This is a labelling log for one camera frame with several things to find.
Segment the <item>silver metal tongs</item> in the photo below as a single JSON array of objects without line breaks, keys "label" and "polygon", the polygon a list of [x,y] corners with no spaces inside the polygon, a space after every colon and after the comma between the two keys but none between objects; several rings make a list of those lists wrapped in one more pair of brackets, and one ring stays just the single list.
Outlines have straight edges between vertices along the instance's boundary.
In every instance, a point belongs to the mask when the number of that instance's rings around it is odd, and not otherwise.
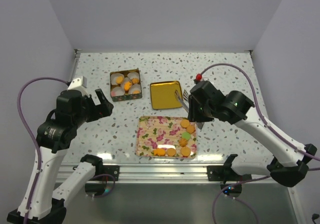
[{"label": "silver metal tongs", "polygon": [[[180,104],[182,105],[183,109],[189,113],[189,106],[186,104],[186,100],[184,99],[184,95],[181,95],[178,90],[175,90],[174,92],[174,96],[176,98],[177,101],[180,102]],[[196,122],[196,126],[198,127],[199,130],[203,129],[204,123],[202,122]]]}]

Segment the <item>tan dotted round cookie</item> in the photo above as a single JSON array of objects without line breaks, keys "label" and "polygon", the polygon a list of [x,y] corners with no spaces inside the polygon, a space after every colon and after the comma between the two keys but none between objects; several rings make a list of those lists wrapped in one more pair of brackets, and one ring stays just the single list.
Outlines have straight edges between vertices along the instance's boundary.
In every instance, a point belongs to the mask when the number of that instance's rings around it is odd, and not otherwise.
[{"label": "tan dotted round cookie", "polygon": [[115,82],[116,82],[117,84],[121,84],[121,83],[123,82],[123,80],[124,80],[123,76],[118,76],[118,77],[116,78]]}]

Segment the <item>floral cookie tin box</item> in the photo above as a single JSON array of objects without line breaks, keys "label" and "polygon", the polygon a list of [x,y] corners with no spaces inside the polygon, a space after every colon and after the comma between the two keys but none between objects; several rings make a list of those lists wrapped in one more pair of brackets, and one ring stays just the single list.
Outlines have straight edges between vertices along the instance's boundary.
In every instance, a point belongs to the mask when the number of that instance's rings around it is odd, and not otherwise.
[{"label": "floral cookie tin box", "polygon": [[110,96],[114,102],[141,99],[143,96],[139,69],[111,72]]}]

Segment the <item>orange star cookie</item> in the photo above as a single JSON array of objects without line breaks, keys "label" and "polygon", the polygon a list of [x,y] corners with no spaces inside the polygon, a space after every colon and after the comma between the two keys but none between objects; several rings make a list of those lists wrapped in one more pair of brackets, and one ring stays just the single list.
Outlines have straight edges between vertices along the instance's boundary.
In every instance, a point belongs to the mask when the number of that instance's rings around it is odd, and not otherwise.
[{"label": "orange star cookie", "polygon": [[124,89],[125,91],[128,91],[128,90],[131,88],[131,86],[132,86],[132,83],[131,83],[131,82],[125,82],[125,83],[124,83],[124,86],[123,86],[123,89]]}]

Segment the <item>orange round cookie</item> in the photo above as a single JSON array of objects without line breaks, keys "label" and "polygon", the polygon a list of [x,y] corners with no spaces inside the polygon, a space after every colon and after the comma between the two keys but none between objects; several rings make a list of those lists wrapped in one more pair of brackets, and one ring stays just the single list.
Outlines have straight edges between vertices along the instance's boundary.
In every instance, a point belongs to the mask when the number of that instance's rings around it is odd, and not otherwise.
[{"label": "orange round cookie", "polygon": [[169,149],[167,149],[167,152],[166,152],[167,156],[170,156],[170,157],[175,156],[176,153],[177,153],[176,149],[174,149],[174,148],[169,148]]},{"label": "orange round cookie", "polygon": [[183,119],[180,122],[180,125],[181,125],[182,128],[188,128],[190,126],[190,122],[187,119]]},{"label": "orange round cookie", "polygon": [[183,156],[183,157],[189,157],[190,156],[190,154],[191,154],[191,150],[190,150],[190,148],[188,148],[187,146],[185,146],[185,147],[182,147],[181,148],[181,155]]}]

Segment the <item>orange round cookie edge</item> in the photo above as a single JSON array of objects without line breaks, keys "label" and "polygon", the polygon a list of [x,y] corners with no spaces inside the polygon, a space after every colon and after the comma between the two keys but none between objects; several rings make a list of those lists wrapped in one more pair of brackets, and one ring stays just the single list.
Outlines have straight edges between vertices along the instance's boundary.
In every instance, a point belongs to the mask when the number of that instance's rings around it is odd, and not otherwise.
[{"label": "orange round cookie edge", "polygon": [[196,128],[195,128],[193,125],[189,125],[189,126],[186,128],[186,131],[187,131],[189,134],[194,133],[195,130],[196,130]]}]

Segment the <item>tan scalloped cookie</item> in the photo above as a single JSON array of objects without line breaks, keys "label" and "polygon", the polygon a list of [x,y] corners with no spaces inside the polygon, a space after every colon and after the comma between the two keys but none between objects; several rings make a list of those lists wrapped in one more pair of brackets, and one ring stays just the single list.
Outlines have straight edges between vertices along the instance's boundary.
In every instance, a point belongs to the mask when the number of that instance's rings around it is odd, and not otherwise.
[{"label": "tan scalloped cookie", "polygon": [[138,84],[140,82],[139,78],[132,78],[131,81],[133,84]]}]

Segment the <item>gold tin lid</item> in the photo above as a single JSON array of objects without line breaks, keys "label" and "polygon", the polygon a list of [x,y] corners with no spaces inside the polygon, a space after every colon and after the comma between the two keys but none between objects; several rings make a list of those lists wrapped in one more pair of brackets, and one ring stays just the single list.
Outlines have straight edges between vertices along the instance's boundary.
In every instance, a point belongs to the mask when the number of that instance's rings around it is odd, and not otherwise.
[{"label": "gold tin lid", "polygon": [[150,86],[150,101],[154,110],[175,109],[181,108],[182,104],[175,97],[178,93],[182,97],[182,88],[179,81],[164,81],[151,83]]}]

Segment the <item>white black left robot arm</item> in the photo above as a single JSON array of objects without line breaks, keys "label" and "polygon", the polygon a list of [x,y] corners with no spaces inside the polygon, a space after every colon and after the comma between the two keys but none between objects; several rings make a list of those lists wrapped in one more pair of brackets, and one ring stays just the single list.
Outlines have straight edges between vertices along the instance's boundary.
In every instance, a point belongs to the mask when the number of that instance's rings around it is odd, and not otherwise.
[{"label": "white black left robot arm", "polygon": [[30,182],[20,206],[8,214],[9,223],[62,223],[69,202],[88,181],[105,176],[115,180],[104,171],[100,157],[87,154],[67,180],[55,187],[59,168],[79,127],[112,114],[114,106],[103,91],[96,89],[95,93],[99,105],[90,95],[75,89],[65,90],[57,97],[56,108],[37,130]]}]

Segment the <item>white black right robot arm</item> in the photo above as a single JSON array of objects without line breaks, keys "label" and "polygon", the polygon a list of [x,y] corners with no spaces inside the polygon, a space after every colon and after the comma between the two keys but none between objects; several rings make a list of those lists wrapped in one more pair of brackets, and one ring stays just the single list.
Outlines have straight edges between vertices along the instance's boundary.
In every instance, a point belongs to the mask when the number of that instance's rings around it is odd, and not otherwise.
[{"label": "white black right robot arm", "polygon": [[267,175],[277,183],[294,187],[309,171],[308,163],[316,154],[312,144],[304,145],[286,135],[271,122],[264,123],[253,101],[239,91],[224,95],[209,81],[197,83],[189,95],[190,122],[211,122],[218,119],[242,129],[273,155],[263,163],[256,157],[241,158],[231,154],[219,172],[224,181],[247,174]]}]

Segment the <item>white paper cup bottom left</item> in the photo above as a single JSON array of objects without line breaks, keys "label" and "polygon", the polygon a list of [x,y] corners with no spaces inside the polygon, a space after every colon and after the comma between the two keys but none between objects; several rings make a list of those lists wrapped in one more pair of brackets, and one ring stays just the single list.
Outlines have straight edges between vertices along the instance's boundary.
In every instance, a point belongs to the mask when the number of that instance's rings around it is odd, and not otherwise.
[{"label": "white paper cup bottom left", "polygon": [[116,97],[116,96],[122,96],[124,95],[126,92],[122,87],[115,87],[112,89],[111,91],[111,96],[112,97]]}]

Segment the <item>white paper cup centre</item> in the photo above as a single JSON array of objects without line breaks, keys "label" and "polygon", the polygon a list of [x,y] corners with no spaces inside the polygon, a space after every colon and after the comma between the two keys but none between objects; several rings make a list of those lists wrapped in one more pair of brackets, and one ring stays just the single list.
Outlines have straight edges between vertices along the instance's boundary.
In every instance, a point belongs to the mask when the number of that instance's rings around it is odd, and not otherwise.
[{"label": "white paper cup centre", "polygon": [[132,82],[131,82],[131,79],[124,79],[124,81],[121,83],[121,88],[124,90],[124,91],[129,91],[130,88],[132,87]]}]

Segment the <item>white paper cup bottom right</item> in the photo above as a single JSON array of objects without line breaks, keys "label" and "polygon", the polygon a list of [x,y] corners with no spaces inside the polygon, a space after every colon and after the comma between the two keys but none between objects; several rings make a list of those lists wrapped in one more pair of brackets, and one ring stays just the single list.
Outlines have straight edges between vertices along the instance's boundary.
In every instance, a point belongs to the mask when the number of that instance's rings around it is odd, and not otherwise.
[{"label": "white paper cup bottom right", "polygon": [[131,88],[129,89],[128,93],[129,93],[130,95],[132,95],[132,92],[133,92],[134,90],[140,90],[140,93],[141,93],[141,86],[140,86],[140,84],[133,84],[133,85],[131,86]]}]

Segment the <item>green round cookie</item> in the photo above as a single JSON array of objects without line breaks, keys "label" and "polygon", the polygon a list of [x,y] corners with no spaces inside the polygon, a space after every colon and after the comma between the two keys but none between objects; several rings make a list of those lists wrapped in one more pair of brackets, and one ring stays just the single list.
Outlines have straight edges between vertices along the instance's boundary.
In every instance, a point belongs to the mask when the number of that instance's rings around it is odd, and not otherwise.
[{"label": "green round cookie", "polygon": [[188,133],[188,132],[183,132],[183,133],[181,134],[181,138],[183,138],[183,139],[185,139],[185,140],[190,140],[191,134]]}]

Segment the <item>white paper cup top right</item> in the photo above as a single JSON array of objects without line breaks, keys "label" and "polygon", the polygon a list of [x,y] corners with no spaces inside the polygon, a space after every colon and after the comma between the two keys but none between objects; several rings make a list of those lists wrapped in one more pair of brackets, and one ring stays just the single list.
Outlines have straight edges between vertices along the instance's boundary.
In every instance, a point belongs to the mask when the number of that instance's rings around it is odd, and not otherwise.
[{"label": "white paper cup top right", "polygon": [[138,72],[130,72],[128,73],[127,77],[131,79],[131,81],[132,81],[132,78],[139,78],[139,81],[140,81],[140,75]]}]

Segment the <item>swirl shell cookie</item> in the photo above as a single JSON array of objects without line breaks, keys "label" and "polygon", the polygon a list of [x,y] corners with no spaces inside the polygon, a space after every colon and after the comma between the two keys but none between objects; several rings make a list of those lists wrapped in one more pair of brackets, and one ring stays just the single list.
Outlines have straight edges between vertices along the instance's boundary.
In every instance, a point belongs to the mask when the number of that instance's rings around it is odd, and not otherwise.
[{"label": "swirl shell cookie", "polygon": [[188,144],[188,140],[185,138],[181,138],[178,142],[181,147],[185,147]]}]

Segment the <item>floral serving tray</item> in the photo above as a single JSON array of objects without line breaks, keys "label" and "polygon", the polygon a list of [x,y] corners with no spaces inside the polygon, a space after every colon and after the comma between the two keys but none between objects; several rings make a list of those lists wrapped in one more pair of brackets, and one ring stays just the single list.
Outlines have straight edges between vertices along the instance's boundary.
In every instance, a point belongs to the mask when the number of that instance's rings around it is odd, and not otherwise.
[{"label": "floral serving tray", "polygon": [[[194,158],[197,154],[197,127],[194,122],[190,125],[195,127],[195,132],[191,134],[188,140],[187,147],[190,148],[191,154],[189,157],[181,155],[181,146],[179,140],[181,134],[187,132],[186,128],[182,128],[180,122],[186,118],[183,117],[168,117],[168,116],[142,116],[138,120],[136,152],[140,157],[155,157],[155,158]],[[165,151],[169,148],[176,149],[176,155],[173,157],[154,156],[153,151],[157,148],[163,148]]]}]

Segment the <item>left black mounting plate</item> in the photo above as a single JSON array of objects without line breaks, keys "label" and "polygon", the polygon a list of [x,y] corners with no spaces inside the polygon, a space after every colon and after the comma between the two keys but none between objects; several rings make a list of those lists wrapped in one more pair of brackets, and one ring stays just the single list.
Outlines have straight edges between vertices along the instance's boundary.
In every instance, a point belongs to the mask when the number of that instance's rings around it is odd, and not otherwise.
[{"label": "left black mounting plate", "polygon": [[100,177],[99,180],[103,182],[113,181],[113,178],[115,181],[118,181],[118,177],[120,174],[120,167],[118,165],[104,165],[102,174],[104,174],[103,177]]}]

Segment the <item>black mounting plate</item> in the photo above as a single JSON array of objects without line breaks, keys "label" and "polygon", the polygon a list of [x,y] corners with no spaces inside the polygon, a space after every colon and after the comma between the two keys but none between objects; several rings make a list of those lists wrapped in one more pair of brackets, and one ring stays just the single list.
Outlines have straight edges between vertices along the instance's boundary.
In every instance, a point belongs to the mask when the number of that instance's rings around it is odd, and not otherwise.
[{"label": "black mounting plate", "polygon": [[113,178],[115,181],[118,181],[118,177],[120,174],[120,167],[118,165],[104,165],[102,174],[104,174],[103,177],[100,177],[99,180],[103,182],[113,181]]},{"label": "black mounting plate", "polygon": [[251,174],[239,175],[230,167],[223,165],[209,165],[206,167],[208,181],[219,181],[226,183],[227,181],[246,181],[251,180]]}]

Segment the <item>orange fish cookie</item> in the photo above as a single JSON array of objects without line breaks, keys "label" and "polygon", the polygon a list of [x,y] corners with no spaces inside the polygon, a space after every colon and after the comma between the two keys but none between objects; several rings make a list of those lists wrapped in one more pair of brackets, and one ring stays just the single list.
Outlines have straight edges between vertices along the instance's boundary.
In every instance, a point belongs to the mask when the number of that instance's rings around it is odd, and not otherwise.
[{"label": "orange fish cookie", "polygon": [[157,148],[153,151],[154,156],[165,156],[166,151],[163,148]]}]

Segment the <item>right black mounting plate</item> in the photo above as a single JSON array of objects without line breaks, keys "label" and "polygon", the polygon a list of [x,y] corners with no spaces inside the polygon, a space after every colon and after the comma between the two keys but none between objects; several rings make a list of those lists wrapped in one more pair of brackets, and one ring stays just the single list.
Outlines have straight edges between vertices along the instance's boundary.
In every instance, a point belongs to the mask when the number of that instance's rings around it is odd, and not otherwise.
[{"label": "right black mounting plate", "polygon": [[251,180],[251,174],[239,175],[230,167],[223,165],[209,165],[206,167],[208,181],[219,181],[226,183],[227,181],[246,181]]}]

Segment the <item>aluminium front rail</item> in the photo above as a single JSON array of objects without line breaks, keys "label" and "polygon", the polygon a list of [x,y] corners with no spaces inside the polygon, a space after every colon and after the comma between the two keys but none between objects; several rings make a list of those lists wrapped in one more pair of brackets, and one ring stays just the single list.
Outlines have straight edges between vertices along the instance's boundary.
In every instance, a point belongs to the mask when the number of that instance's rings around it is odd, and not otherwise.
[{"label": "aluminium front rail", "polygon": [[117,183],[130,184],[204,184],[208,182],[223,183],[219,181],[208,181],[207,164],[122,164]]}]

